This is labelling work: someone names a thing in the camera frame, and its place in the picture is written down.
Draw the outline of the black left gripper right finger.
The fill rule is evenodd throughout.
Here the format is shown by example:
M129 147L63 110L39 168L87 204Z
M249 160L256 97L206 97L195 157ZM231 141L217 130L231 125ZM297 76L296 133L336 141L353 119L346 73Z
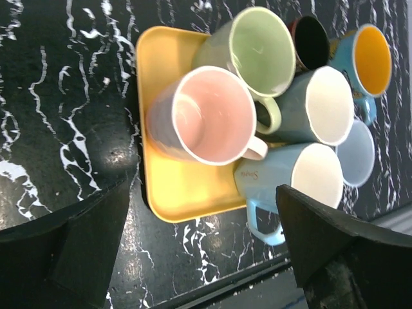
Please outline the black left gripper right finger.
M411 308L411 236L357 219L288 186L276 202L309 308Z

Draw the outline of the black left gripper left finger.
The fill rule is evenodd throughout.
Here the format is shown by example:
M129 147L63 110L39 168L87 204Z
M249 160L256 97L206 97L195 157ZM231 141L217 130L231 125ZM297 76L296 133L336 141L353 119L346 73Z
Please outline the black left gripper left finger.
M1 308L103 308L129 208L124 178L1 231Z

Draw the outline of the light blue faceted mug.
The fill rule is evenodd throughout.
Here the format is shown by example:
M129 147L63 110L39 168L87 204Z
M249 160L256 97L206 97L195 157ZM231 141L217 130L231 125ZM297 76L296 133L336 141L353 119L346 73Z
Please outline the light blue faceted mug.
M306 143L270 149L262 161L244 159L234 173L236 187L246 200L248 228L267 245L285 242L283 227L258 231L256 209L277 214L276 188L289 185L336 209L342 198L343 174L335 151L324 144Z

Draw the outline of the pale grey-blue mug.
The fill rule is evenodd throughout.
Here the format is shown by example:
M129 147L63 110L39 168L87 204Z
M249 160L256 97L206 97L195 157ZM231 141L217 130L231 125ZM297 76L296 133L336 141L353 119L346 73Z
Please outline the pale grey-blue mug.
M335 153L346 185L359 188L369 180L375 164L375 144L364 122L353 121L347 139L335 148Z

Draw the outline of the grey faceted mug white inside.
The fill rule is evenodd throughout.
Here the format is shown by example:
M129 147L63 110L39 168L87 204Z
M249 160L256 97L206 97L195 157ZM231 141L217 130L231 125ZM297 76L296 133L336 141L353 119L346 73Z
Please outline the grey faceted mug white inside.
M276 102L282 120L274 135L286 142L337 146L346 140L353 124L350 85L331 66L296 77Z

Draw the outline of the blue mug orange inside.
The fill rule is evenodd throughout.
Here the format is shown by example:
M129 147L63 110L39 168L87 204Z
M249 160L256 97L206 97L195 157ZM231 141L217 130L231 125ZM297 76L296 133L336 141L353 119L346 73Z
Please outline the blue mug orange inside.
M375 99L388 89L392 74L392 58L384 34L375 25L364 24L332 39L328 65L345 76L363 122L372 125L377 118Z

